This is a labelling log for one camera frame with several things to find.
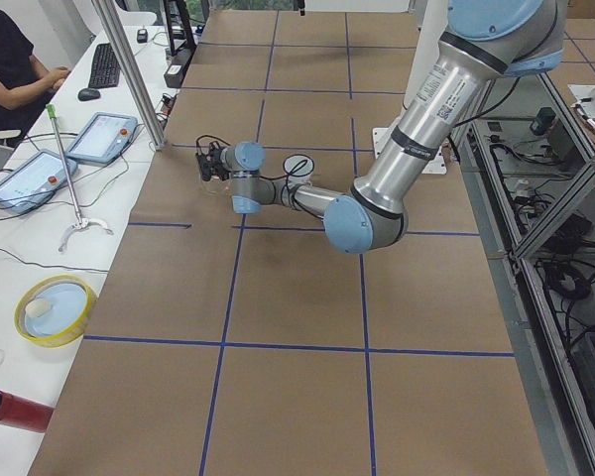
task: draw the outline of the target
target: white desk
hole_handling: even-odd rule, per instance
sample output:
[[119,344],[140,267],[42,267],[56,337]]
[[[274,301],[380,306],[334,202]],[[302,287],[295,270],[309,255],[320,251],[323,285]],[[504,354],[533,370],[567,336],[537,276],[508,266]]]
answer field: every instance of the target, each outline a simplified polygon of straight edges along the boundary
[[[153,42],[138,45],[135,41],[137,29],[126,27],[126,33],[156,108],[164,92],[174,95],[176,91],[168,89],[163,80],[163,72],[167,67],[164,47]],[[149,38],[158,30],[157,27],[150,27]],[[97,37],[53,99],[62,132],[79,132],[98,111],[132,115],[140,123],[143,122],[123,74],[118,87],[101,90],[100,99],[89,102],[76,99],[77,92],[87,86],[94,45],[105,41],[105,34]],[[159,35],[156,41],[164,43],[166,36]],[[29,134],[34,136],[52,131],[50,120],[43,113]],[[58,149],[52,135],[34,140],[40,148],[52,151]],[[69,144],[70,140],[66,138],[64,145]],[[7,167],[17,167],[35,152],[34,146],[24,143],[15,151]],[[92,207],[83,210],[86,217],[106,220],[114,231],[113,236],[107,235],[101,228],[92,227],[72,235],[67,251],[59,253],[60,237],[76,219],[71,205],[58,203],[45,205],[23,217],[0,222],[0,247],[25,261],[108,270],[153,154],[154,147],[150,144],[147,131],[143,129],[133,146],[124,154],[128,166],[122,160],[117,160],[75,184],[79,202],[89,203],[110,179],[128,167],[128,172],[114,181]],[[73,178],[79,179],[96,169],[80,165]],[[51,201],[58,200],[70,201],[67,189],[58,192]],[[6,216],[10,216],[9,213],[0,210],[0,218]],[[80,339],[57,349],[36,346],[17,333],[13,314],[18,301],[29,288],[45,278],[60,274],[82,278],[98,294],[106,277],[105,274],[25,266],[0,252],[0,349],[6,352],[5,361],[0,366],[0,390],[50,406],[55,406],[60,396]],[[42,438],[38,433],[0,425],[0,476],[26,474]]]

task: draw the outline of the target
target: keyboard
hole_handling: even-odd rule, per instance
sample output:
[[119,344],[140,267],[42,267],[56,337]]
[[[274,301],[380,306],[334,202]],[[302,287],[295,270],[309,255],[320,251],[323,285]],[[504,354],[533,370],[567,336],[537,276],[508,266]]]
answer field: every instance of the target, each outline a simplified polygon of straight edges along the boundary
[[115,87],[119,84],[120,72],[119,61],[117,61],[110,44],[102,43],[97,45],[95,55],[92,58],[88,87],[95,89]]

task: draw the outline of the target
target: dark red can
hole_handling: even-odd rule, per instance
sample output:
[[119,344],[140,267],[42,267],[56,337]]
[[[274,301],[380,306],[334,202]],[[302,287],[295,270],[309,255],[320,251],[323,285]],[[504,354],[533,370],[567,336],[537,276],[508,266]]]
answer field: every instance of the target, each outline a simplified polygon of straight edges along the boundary
[[0,390],[0,424],[44,433],[53,408]]

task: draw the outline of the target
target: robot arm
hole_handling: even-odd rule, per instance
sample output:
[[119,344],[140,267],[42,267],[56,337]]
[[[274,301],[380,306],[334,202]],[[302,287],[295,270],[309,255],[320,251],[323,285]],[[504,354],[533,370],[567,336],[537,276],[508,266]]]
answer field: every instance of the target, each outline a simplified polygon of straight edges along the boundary
[[323,216],[326,236],[345,253],[390,246],[406,232],[403,199],[461,112],[490,79],[544,72],[561,61],[566,0],[450,0],[439,58],[379,159],[347,193],[293,180],[260,177],[264,151],[255,143],[197,155],[205,177],[229,173],[234,209],[281,204]]

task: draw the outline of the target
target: computer mouse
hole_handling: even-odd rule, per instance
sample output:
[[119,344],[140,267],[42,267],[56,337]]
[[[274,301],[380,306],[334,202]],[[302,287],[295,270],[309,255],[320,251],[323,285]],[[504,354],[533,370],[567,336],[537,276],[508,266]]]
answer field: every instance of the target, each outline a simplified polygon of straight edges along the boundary
[[92,101],[100,97],[101,92],[99,92],[99,89],[93,89],[92,87],[84,87],[77,93],[77,99],[80,101]]

